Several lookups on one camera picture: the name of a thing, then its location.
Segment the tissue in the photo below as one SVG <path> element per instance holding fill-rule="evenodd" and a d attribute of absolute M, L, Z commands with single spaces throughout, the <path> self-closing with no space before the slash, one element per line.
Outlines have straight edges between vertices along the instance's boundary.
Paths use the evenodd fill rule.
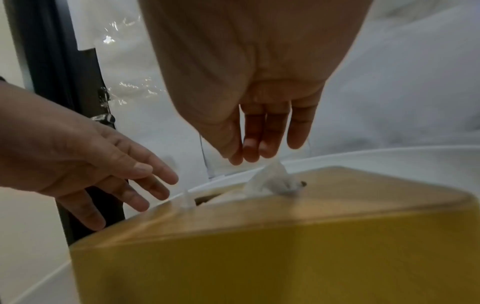
<path fill-rule="evenodd" d="M 243 189 L 221 194 L 206 205 L 226 203 L 246 198 L 257 198 L 273 194 L 295 193 L 303 187 L 302 183 L 287 173 L 285 167 L 275 161 L 255 174 Z"/>

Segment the white table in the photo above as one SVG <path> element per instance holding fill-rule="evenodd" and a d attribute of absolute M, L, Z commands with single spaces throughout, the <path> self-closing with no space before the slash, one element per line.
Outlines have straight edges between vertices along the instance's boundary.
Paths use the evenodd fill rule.
<path fill-rule="evenodd" d="M 344 166 L 452 186 L 480 197 L 480 146 L 404 148 L 314 157 L 285 164 L 290 173 Z M 192 191 L 249 180 L 256 170 L 216 180 Z M 15 304 L 80 304 L 70 265 Z"/>

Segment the hand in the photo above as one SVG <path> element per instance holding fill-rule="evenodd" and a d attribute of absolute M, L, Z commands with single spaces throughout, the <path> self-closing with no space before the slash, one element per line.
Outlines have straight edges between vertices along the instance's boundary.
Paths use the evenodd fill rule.
<path fill-rule="evenodd" d="M 0 82 L 0 186 L 54 197 L 85 226 L 105 220 L 85 188 L 95 186 L 138 211 L 149 202 L 125 180 L 167 199 L 177 175 L 158 157 L 112 128 Z"/>
<path fill-rule="evenodd" d="M 140 0 L 171 99 L 232 164 L 308 137 L 371 0 Z M 245 113 L 241 139 L 239 105 Z"/>

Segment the black door frame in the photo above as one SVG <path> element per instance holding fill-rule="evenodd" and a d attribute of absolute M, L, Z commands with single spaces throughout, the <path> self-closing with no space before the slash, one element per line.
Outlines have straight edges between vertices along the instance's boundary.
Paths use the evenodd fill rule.
<path fill-rule="evenodd" d="M 4 0 L 16 51 L 28 69 L 33 90 L 87 117 L 105 114 L 104 87 L 94 49 L 78 51 L 67 0 Z M 123 204 L 99 189 L 87 192 L 107 226 L 125 219 Z M 68 244 L 92 234 L 58 206 Z"/>

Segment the tissue box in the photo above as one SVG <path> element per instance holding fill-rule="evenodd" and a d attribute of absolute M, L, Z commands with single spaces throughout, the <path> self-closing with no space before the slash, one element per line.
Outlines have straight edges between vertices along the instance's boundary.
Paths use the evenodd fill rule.
<path fill-rule="evenodd" d="M 297 194 L 197 193 L 79 241 L 82 303 L 480 303 L 472 195 L 346 168 L 296 177 Z"/>

